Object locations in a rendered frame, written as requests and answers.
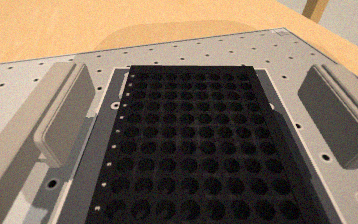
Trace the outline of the black well plate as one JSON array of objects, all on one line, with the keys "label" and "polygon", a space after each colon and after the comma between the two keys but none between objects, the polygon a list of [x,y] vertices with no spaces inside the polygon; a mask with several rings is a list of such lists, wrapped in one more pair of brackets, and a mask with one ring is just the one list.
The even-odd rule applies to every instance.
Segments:
[{"label": "black well plate", "polygon": [[131,65],[85,224],[323,224],[253,66]]}]

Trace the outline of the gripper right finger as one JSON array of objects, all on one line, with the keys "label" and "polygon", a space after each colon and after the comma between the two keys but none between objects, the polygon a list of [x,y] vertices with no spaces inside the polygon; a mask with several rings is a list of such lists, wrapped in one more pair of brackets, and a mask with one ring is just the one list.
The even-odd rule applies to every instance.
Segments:
[{"label": "gripper right finger", "polygon": [[314,64],[297,94],[339,165],[358,169],[358,79],[342,64]]}]

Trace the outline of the dark grey plate nest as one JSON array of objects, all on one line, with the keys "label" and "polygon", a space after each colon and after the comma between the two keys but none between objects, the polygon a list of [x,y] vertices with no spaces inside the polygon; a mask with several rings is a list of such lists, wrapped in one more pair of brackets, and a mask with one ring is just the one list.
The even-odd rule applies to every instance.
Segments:
[{"label": "dark grey plate nest", "polygon": [[[254,68],[323,224],[347,224],[266,68]],[[85,224],[130,67],[114,67],[52,224]]]}]

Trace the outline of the grey flat base plate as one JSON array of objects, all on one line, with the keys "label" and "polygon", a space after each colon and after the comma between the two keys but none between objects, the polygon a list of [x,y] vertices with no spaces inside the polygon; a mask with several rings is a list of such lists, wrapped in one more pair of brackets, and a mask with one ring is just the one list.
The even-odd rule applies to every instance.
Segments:
[{"label": "grey flat base plate", "polygon": [[114,67],[266,68],[347,224],[358,224],[358,169],[343,169],[298,97],[314,64],[339,64],[286,27],[0,62],[0,132],[55,62],[86,64],[95,96],[62,168],[36,162],[3,224],[52,224]]}]

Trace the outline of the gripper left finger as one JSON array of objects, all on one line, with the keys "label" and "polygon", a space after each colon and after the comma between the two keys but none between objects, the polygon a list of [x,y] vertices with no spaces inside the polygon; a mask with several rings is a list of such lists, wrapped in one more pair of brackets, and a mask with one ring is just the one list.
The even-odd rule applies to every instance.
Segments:
[{"label": "gripper left finger", "polygon": [[85,63],[55,62],[0,132],[0,224],[36,162],[65,165],[95,93]]}]

